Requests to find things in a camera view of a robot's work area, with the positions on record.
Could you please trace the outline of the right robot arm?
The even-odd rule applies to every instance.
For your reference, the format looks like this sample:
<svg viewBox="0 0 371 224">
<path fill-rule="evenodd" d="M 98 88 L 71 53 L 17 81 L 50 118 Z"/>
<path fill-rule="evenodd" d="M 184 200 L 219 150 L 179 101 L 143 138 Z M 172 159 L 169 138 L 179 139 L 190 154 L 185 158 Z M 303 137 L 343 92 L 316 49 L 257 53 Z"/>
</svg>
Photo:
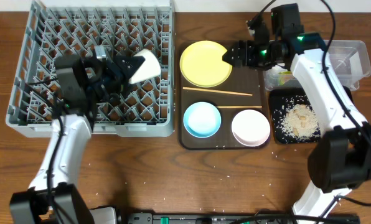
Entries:
<svg viewBox="0 0 371 224">
<path fill-rule="evenodd" d="M 235 42 L 222 59 L 235 67 L 267 71 L 283 64 L 302 86 L 319 123 L 321 138 L 308 157 L 310 183 L 292 212 L 250 217 L 250 223 L 346 223 L 330 218 L 340 200 L 371 180 L 371 124 L 340 83 L 329 58 L 330 40 L 306 32 L 297 4 L 268 3 L 271 25 L 261 14 L 247 21 L 251 40 Z"/>
</svg>

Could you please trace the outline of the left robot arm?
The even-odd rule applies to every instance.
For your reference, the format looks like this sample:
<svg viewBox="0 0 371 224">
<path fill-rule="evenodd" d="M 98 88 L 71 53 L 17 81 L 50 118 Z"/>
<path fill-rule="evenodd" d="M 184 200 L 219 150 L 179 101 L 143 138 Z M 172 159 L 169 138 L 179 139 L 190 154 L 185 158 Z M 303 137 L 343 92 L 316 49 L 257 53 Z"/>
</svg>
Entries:
<svg viewBox="0 0 371 224">
<path fill-rule="evenodd" d="M 91 57 L 55 59 L 62 99 L 53 98 L 52 135 L 44 160 L 29 188 L 14 193 L 14 223 L 117 223 L 114 207 L 89 209 L 77 190 L 80 163 L 91 139 L 98 104 L 160 74 L 156 56 L 143 49 L 132 57 L 109 58 L 104 47 Z"/>
</svg>

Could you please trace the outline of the white pink-rimmed bowl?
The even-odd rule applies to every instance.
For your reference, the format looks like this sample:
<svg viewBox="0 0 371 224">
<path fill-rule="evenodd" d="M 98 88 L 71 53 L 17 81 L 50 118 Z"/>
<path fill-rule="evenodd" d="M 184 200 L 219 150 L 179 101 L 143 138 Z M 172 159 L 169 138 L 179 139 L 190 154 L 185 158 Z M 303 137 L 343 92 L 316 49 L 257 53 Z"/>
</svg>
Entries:
<svg viewBox="0 0 371 224">
<path fill-rule="evenodd" d="M 270 124 L 265 115 L 256 110 L 243 110 L 232 120 L 232 134 L 242 145 L 257 147 L 270 136 Z"/>
</svg>

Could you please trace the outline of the white paper cup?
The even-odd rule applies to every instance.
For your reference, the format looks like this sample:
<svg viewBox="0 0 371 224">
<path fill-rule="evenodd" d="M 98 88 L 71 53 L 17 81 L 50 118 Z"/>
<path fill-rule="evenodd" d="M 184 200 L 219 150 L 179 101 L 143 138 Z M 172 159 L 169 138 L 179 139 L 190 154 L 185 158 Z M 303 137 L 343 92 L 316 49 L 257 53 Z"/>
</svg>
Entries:
<svg viewBox="0 0 371 224">
<path fill-rule="evenodd" d="M 143 82 L 161 74 L 161 65 L 159 60 L 150 50 L 142 49 L 134 57 L 142 57 L 144 62 L 129 79 L 130 84 Z"/>
</svg>

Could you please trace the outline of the light blue bowl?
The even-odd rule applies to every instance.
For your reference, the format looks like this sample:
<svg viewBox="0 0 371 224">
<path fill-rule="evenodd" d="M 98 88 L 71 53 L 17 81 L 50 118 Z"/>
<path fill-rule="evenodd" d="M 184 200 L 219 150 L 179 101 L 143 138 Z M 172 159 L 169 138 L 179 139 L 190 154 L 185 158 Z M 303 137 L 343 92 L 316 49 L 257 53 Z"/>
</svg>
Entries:
<svg viewBox="0 0 371 224">
<path fill-rule="evenodd" d="M 186 109 L 182 123 L 193 137 L 209 138 L 220 129 L 222 117 L 216 106 L 201 101 Z"/>
</svg>

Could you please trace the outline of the wrapper waste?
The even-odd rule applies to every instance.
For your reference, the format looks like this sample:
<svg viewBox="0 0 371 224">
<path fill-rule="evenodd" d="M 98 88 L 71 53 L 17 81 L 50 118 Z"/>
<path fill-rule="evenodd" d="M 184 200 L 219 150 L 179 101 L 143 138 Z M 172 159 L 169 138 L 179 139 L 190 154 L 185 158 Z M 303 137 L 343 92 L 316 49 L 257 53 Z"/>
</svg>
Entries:
<svg viewBox="0 0 371 224">
<path fill-rule="evenodd" d="M 283 71 L 283 72 L 279 72 L 278 73 L 278 85 L 282 86 L 284 85 L 286 82 L 292 80 L 294 77 L 293 77 L 293 74 L 291 71 Z"/>
</svg>

